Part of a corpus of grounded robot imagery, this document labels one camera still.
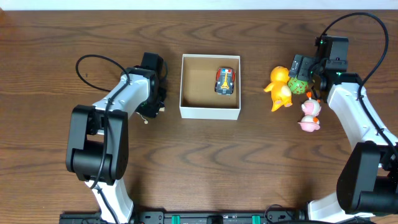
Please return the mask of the green polyhedral die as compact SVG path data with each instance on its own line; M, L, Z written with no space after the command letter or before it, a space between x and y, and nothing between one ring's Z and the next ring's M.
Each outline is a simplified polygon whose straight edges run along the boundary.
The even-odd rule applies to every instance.
M290 88L291 92L295 95L301 95L307 92L308 90L308 82L301 81L297 78L291 78L287 86Z

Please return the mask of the orange duck toy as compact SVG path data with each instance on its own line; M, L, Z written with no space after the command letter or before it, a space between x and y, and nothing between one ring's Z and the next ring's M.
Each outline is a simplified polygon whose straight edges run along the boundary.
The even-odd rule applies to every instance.
M270 74L271 82L264 91L271 93L272 109L277 111L281 106L292 106L292 92L287 83L290 80L289 70L282 66L275 67Z

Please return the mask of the white pellet drum toy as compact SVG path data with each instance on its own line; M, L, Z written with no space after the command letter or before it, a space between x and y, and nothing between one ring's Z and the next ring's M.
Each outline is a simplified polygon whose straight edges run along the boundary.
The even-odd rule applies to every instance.
M144 120L144 124L148 124L149 123L149 119L155 118L159 112L164 112L165 111L165 107L160 107L160 108L144 108L144 109L140 109L139 112L137 112L137 114L140 115L140 117Z

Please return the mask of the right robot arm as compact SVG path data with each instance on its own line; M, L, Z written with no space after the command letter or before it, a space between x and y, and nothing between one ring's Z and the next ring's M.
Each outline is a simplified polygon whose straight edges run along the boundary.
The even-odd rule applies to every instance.
M342 223L397 214L397 137L370 104L356 73L328 67L327 60L296 55L290 77L313 82L337 115L352 148L336 191L307 205L311 221Z

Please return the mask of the grey toy car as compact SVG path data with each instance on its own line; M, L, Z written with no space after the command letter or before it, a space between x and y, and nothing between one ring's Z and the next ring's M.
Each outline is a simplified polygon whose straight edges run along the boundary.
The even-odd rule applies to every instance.
M216 73L215 92L219 95L232 95L235 71L232 68L219 68Z

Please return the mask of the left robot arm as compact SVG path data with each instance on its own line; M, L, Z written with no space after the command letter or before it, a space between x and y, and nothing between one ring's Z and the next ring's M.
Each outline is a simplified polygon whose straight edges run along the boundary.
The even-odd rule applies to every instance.
M124 184L128 156L128 120L137 113L155 118L165 108L165 89L159 86L162 68L128 68L102 100L72 111L66 167L96 194L100 218L129 223L134 204Z

